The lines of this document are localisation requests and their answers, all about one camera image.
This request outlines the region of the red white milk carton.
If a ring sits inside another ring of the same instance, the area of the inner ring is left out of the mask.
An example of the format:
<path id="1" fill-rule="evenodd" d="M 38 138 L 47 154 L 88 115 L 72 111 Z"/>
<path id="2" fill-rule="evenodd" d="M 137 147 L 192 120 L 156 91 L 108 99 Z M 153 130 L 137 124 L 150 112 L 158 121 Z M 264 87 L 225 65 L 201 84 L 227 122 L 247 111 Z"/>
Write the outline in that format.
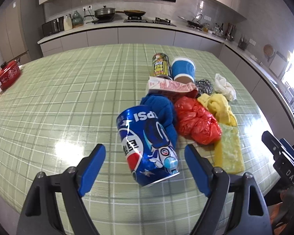
<path id="1" fill-rule="evenodd" d="M 167 98 L 183 96 L 195 98 L 198 89 L 194 83 L 180 83 L 173 80 L 150 76 L 146 86 L 147 93 L 161 94 Z"/>

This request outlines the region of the red plastic bag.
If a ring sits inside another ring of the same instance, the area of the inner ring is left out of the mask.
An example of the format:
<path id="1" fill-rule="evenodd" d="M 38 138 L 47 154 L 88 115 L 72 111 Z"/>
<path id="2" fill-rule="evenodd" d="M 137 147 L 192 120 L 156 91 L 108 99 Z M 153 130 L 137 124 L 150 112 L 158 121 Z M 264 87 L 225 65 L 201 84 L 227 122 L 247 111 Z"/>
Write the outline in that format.
<path id="1" fill-rule="evenodd" d="M 174 107 L 177 118 L 175 128 L 179 135 L 201 145 L 213 144 L 221 139 L 222 130 L 218 121 L 196 99 L 182 97 Z"/>

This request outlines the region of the sink faucet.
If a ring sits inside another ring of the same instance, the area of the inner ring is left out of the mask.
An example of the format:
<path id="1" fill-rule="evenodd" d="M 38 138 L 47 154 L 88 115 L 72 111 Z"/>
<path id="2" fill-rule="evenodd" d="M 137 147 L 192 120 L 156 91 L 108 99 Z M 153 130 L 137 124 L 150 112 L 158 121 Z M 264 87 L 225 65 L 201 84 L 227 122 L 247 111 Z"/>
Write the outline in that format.
<path id="1" fill-rule="evenodd" d="M 192 22 L 196 23 L 196 24 L 200 24 L 200 20 L 202 19 L 203 15 L 201 13 L 199 13 L 198 15 L 196 15 L 193 19 Z"/>

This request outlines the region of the blue cloth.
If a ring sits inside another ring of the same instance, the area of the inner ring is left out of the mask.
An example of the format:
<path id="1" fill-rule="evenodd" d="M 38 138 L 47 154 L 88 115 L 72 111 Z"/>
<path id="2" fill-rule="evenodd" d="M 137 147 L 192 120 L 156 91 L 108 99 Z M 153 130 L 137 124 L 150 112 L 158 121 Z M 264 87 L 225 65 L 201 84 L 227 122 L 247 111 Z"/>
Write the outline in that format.
<path id="1" fill-rule="evenodd" d="M 178 134 L 175 129 L 176 112 L 174 104 L 161 94 L 150 93 L 141 99 L 140 105 L 146 105 L 155 112 L 170 141 L 176 147 Z"/>

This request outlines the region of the white paper towel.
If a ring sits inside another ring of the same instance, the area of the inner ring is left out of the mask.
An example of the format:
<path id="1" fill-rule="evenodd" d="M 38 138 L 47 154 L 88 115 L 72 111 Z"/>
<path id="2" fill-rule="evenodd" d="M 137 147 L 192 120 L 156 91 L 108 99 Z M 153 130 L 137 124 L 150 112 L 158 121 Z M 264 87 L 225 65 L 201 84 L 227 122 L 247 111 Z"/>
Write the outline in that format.
<path id="1" fill-rule="evenodd" d="M 228 101 L 237 99 L 234 87 L 219 73 L 216 73 L 214 77 L 214 90 L 225 96 Z"/>

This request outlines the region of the gas stove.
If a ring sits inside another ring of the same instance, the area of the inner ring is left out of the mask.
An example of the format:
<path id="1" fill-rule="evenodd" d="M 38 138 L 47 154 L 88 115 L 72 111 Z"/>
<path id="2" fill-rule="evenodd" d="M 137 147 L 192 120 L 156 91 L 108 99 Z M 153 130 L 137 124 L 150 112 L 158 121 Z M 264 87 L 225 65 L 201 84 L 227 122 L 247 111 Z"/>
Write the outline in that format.
<path id="1" fill-rule="evenodd" d="M 124 19 L 124 23 L 152 23 L 152 24 L 160 24 L 160 25 L 169 25 L 175 27 L 176 25 L 172 24 L 168 19 L 154 18 L 154 19 L 145 19 L 142 17 L 128 17 Z"/>

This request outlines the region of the yellow-green sponge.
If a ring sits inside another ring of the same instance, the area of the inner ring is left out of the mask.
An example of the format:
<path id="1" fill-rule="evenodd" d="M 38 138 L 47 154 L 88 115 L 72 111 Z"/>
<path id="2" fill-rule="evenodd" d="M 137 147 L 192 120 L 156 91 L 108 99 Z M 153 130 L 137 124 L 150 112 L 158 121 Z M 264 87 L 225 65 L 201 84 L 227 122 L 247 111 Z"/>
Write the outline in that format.
<path id="1" fill-rule="evenodd" d="M 240 147 L 238 128 L 219 124 L 221 139 L 214 144 L 214 166 L 221 167 L 228 174 L 238 174 L 245 170 Z"/>

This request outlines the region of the pan at sink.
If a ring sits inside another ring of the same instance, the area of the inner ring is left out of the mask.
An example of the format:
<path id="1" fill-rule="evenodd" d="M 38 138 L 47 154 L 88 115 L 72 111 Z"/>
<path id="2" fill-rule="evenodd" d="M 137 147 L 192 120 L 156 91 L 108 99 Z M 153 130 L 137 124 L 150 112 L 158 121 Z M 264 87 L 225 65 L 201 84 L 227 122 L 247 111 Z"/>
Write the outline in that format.
<path id="1" fill-rule="evenodd" d="M 186 18 L 183 18 L 183 17 L 181 17 L 181 16 L 178 16 L 178 17 L 179 17 L 180 19 L 186 21 L 186 22 L 188 23 L 188 25 L 191 26 L 191 27 L 199 28 L 199 29 L 203 28 L 203 25 L 202 25 L 202 24 L 192 22 L 192 21 L 187 20 Z"/>

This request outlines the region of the lidded wok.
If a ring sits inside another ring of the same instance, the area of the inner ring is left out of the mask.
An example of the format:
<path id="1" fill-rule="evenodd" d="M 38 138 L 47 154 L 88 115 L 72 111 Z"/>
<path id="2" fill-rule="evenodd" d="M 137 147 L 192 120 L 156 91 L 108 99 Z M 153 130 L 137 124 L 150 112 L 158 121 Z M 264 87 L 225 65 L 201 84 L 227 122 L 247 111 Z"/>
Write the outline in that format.
<path id="1" fill-rule="evenodd" d="M 99 20 L 109 20 L 115 16 L 115 13 L 115 8 L 104 5 L 102 8 L 95 10 L 94 15 Z"/>

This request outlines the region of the yellow cloth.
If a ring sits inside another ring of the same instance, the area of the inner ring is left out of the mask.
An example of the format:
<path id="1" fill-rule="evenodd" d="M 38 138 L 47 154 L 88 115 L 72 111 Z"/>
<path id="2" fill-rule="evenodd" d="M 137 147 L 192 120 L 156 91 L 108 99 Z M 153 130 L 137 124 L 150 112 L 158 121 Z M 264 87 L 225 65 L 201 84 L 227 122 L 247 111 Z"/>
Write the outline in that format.
<path id="1" fill-rule="evenodd" d="M 212 95 L 208 95 L 203 93 L 197 98 L 197 101 L 203 105 L 219 123 L 232 127 L 237 126 L 237 119 L 227 99 L 222 94 L 213 93 Z"/>

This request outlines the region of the green teapot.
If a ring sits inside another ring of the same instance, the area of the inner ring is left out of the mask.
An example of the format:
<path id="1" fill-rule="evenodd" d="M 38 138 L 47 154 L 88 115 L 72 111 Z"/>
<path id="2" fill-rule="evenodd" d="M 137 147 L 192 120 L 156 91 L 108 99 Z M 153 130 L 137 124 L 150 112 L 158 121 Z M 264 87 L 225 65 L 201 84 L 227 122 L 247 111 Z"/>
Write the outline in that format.
<path id="1" fill-rule="evenodd" d="M 78 11 L 74 11 L 72 15 L 72 25 L 74 28 L 83 25 L 83 17 L 79 14 Z"/>

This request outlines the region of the blue Pepsi can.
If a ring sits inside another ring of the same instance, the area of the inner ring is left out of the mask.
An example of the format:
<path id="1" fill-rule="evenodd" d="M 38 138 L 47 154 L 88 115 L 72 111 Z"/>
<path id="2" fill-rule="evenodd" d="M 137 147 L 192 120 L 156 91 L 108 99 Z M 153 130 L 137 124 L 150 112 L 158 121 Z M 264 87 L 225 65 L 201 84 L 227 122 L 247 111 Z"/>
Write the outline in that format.
<path id="1" fill-rule="evenodd" d="M 175 148 L 148 106 L 124 110 L 116 123 L 131 175 L 140 186 L 151 186 L 179 174 Z"/>

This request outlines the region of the frying pan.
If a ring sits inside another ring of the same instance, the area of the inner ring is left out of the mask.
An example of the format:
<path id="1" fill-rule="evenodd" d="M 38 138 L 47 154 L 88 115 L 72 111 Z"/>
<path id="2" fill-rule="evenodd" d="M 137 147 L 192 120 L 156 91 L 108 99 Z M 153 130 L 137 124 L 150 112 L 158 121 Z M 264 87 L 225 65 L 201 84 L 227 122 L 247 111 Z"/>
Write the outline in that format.
<path id="1" fill-rule="evenodd" d="M 146 14 L 144 11 L 139 10 L 123 10 L 123 11 L 115 11 L 115 13 L 123 13 L 127 15 L 129 18 L 141 18 Z"/>

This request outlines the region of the refrigerator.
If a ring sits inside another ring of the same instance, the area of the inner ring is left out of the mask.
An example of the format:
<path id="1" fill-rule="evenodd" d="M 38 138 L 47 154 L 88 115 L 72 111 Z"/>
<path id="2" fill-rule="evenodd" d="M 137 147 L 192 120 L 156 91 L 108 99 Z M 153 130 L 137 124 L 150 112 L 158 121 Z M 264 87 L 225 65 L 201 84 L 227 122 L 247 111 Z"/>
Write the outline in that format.
<path id="1" fill-rule="evenodd" d="M 8 62 L 21 64 L 43 56 L 37 43 L 43 38 L 44 9 L 39 0 L 13 0 L 0 15 L 0 51 Z"/>

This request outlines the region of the white jug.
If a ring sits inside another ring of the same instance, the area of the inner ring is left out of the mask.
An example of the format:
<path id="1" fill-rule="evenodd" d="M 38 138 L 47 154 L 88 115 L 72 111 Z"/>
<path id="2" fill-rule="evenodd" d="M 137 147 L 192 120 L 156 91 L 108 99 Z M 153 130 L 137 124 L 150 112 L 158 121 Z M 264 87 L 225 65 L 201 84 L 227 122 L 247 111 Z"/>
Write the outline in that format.
<path id="1" fill-rule="evenodd" d="M 64 30 L 69 31 L 73 28 L 72 18 L 70 14 L 66 14 L 63 20 Z"/>

